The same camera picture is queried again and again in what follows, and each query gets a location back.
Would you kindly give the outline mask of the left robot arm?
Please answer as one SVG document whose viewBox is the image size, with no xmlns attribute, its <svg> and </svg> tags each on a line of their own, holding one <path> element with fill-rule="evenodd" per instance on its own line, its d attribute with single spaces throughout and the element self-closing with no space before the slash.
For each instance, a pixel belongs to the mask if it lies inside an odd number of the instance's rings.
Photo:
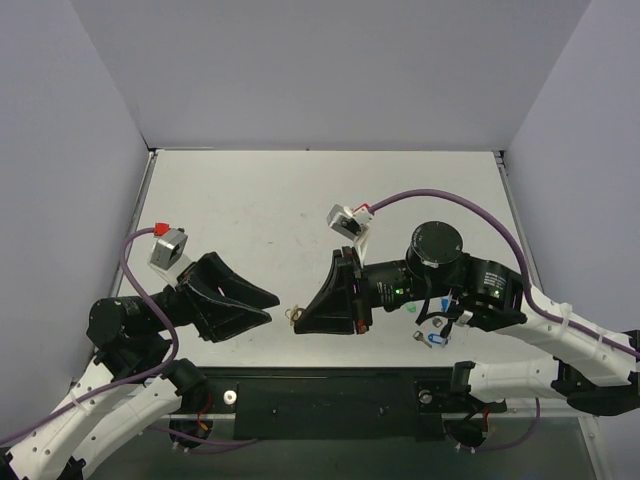
<svg viewBox="0 0 640 480">
<path fill-rule="evenodd" d="M 148 265 L 165 288 L 91 307 L 93 359 L 54 411 L 2 455 L 2 478 L 86 479 L 161 417 L 208 405 L 204 373 L 177 356 L 177 327 L 193 325 L 204 340 L 222 342 L 270 322 L 268 309 L 280 303 L 215 252 L 197 261 L 151 255 Z"/>
</svg>

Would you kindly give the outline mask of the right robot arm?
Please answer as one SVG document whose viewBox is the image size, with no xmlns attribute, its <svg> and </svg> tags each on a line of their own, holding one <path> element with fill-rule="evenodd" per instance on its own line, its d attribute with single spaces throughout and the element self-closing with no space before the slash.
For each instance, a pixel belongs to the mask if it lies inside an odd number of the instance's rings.
<svg viewBox="0 0 640 480">
<path fill-rule="evenodd" d="M 559 304 L 552 306 L 560 319 L 555 322 L 534 308 L 541 296 L 525 288 L 519 273 L 465 253 L 456 229 L 432 221 L 414 230 L 402 260 L 366 265 L 353 247 L 334 251 L 324 284 L 294 320 L 293 330 L 364 334 L 375 308 L 393 312 L 415 300 L 446 298 L 448 306 L 438 315 L 442 339 L 459 325 L 510 336 L 544 353 L 514 363 L 455 363 L 442 393 L 453 406 L 556 398 L 595 416 L 638 409 L 638 332 L 598 330 Z"/>
</svg>

